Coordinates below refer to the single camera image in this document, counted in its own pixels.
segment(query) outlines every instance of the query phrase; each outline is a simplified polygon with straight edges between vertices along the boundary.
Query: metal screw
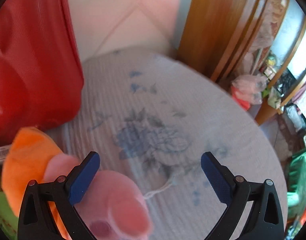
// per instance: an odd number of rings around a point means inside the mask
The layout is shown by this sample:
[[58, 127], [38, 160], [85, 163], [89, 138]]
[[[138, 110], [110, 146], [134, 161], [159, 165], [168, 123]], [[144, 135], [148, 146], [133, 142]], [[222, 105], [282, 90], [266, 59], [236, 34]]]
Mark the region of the metal screw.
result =
[[243, 182], [244, 181], [244, 178], [242, 176], [236, 176], [235, 179], [236, 179], [237, 182]]
[[269, 186], [273, 186], [273, 181], [271, 181], [270, 179], [266, 180], [266, 184]]
[[57, 181], [58, 182], [64, 182], [66, 180], [66, 177], [65, 176], [59, 176], [58, 178], [57, 178]]
[[33, 186], [33, 185], [35, 184], [35, 182], [36, 182], [36, 181], [35, 181], [34, 179], [30, 180], [30, 181], [29, 181], [29, 186]]

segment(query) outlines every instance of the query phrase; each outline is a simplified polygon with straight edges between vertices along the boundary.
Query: white tablecloth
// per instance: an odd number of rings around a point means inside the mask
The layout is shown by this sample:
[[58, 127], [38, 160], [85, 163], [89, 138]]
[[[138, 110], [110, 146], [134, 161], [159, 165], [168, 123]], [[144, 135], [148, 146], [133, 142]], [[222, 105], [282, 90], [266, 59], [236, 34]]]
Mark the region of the white tablecloth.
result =
[[280, 162], [251, 117], [218, 86], [179, 62], [141, 49], [90, 59], [83, 71], [79, 114], [48, 134], [68, 154], [84, 158], [97, 151], [102, 169], [129, 176], [143, 194], [177, 174], [173, 186], [147, 200], [155, 226], [150, 239], [204, 239], [221, 217], [226, 206], [200, 168], [205, 151], [248, 181], [272, 179], [286, 223]]

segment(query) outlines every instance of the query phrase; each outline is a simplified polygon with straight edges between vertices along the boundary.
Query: white string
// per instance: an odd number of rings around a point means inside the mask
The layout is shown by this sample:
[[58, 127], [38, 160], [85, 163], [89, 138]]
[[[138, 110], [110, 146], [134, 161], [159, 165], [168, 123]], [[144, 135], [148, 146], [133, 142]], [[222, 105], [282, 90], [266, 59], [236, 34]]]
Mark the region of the white string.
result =
[[152, 190], [152, 191], [149, 191], [147, 192], [145, 195], [144, 195], [144, 199], [145, 200], [148, 200], [150, 199], [151, 197], [153, 197], [155, 194], [157, 193], [160, 193], [160, 192], [163, 192], [165, 191], [166, 189], [168, 189], [169, 187], [171, 187], [173, 185], [173, 179], [174, 179], [174, 176], [171, 176], [168, 181], [164, 184], [164, 186], [160, 187], [159, 189], [157, 190]]

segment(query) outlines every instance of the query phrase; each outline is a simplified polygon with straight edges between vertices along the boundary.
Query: toy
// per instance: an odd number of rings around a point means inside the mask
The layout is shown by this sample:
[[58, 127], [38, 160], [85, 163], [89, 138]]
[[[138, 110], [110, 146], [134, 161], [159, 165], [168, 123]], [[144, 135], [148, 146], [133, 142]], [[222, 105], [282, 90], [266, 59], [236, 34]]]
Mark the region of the toy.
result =
[[[53, 182], [80, 164], [65, 155], [47, 135], [23, 128], [15, 137], [2, 170], [2, 189], [11, 209], [19, 216], [27, 183]], [[50, 203], [62, 237], [69, 235], [54, 203]], [[74, 206], [97, 239], [143, 239], [152, 232], [149, 212], [136, 184], [115, 171], [98, 171], [82, 201]]]

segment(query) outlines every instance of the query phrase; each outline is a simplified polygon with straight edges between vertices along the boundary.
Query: red cloth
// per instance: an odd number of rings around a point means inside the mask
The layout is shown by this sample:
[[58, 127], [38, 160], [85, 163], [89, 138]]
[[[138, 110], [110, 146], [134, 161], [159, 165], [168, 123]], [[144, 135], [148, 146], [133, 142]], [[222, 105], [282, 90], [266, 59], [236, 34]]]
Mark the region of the red cloth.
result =
[[0, 9], [0, 145], [19, 128], [71, 120], [83, 74], [67, 0], [6, 0]]
[[248, 101], [237, 98], [236, 93], [240, 92], [236, 87], [231, 86], [232, 98], [238, 103], [245, 111], [251, 108], [251, 104]]

